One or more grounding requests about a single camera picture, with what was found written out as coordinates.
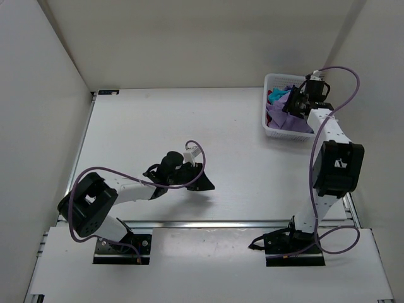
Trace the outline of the purple t shirt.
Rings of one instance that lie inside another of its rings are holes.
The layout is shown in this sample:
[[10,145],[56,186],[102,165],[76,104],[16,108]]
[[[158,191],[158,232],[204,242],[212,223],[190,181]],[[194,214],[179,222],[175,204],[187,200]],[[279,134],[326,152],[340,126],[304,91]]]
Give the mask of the purple t shirt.
[[285,131],[294,131],[299,133],[313,133],[312,128],[307,124],[305,119],[295,117],[283,111],[283,107],[288,100],[290,93],[284,95],[273,104],[267,105],[268,113],[271,117],[269,128],[281,129]]

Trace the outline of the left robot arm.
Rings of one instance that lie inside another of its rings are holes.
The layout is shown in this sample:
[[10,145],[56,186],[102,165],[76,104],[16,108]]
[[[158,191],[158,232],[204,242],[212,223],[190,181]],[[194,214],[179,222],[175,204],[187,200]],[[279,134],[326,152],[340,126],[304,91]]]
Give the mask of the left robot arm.
[[57,210],[69,219],[72,205],[73,230],[79,237],[97,235],[120,253],[138,247],[140,241],[129,227],[118,218],[109,215],[114,205],[129,201],[153,200],[163,196],[171,186],[184,186],[188,191],[211,191],[215,189],[203,171],[203,164],[192,159],[193,152],[183,155],[170,151],[160,163],[149,167],[143,176],[151,181],[145,184],[127,177],[106,180],[96,172],[90,172],[58,204]]

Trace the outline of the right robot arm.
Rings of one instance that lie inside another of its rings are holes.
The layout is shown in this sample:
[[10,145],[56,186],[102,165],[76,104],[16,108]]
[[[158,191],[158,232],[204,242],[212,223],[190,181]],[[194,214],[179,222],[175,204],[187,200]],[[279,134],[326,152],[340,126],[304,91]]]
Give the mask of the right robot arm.
[[309,171],[310,197],[289,223],[289,237],[313,243],[316,227],[330,208],[357,187],[364,158],[364,147],[344,134],[326,102],[330,86],[320,77],[306,76],[300,87],[293,87],[283,111],[304,118],[316,135]]

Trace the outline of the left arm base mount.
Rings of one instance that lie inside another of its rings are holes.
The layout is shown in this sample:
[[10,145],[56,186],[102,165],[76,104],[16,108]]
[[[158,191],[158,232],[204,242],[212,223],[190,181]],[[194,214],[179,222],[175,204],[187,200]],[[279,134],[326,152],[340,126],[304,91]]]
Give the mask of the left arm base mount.
[[149,265],[152,249],[152,233],[141,232],[135,234],[132,246],[137,248],[140,256],[132,248],[110,245],[106,241],[97,240],[93,264],[106,265]]

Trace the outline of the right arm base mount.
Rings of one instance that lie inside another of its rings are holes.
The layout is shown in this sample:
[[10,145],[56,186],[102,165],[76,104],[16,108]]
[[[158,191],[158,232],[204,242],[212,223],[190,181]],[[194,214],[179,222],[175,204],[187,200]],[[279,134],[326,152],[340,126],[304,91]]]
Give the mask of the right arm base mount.
[[313,234],[298,232],[292,227],[265,233],[255,238],[248,248],[264,251],[267,267],[325,266]]

